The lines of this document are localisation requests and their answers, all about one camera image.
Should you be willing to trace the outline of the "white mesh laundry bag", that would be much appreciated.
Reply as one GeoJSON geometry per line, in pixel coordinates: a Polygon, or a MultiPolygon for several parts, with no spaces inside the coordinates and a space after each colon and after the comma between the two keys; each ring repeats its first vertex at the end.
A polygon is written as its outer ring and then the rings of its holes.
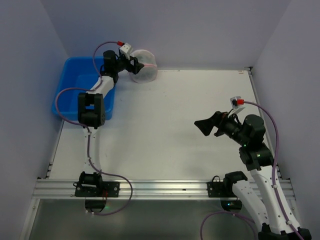
{"type": "Polygon", "coordinates": [[[144,65],[138,74],[129,74],[131,80],[139,84],[154,81],[158,74],[156,57],[150,51],[145,49],[134,50],[131,55],[136,57],[138,62],[144,65]]]}

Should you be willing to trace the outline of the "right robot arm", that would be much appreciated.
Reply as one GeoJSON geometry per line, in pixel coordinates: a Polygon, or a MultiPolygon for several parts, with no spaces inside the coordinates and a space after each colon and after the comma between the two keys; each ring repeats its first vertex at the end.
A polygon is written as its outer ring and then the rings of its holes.
{"type": "Polygon", "coordinates": [[[226,190],[240,199],[258,230],[260,240],[310,240],[311,233],[302,228],[286,200],[273,168],[274,157],[264,143],[264,120],[247,115],[239,122],[236,114],[216,111],[213,116],[197,120],[194,125],[209,136],[217,128],[215,137],[226,135],[240,145],[239,156],[253,177],[260,196],[250,188],[241,171],[227,173],[223,179],[226,190]]]}

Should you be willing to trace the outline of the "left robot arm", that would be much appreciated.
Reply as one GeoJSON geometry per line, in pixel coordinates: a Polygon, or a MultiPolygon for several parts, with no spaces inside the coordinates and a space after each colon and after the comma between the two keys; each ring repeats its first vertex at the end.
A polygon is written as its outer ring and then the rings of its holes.
{"type": "Polygon", "coordinates": [[[77,120],[83,127],[85,157],[79,180],[74,184],[76,197],[106,199],[119,196],[120,183],[103,180],[99,157],[99,128],[105,124],[107,118],[105,97],[114,89],[119,73],[126,70],[136,75],[144,66],[130,54],[121,52],[116,54],[113,50],[107,50],[103,53],[103,64],[97,70],[96,84],[91,89],[78,94],[77,120]]]}

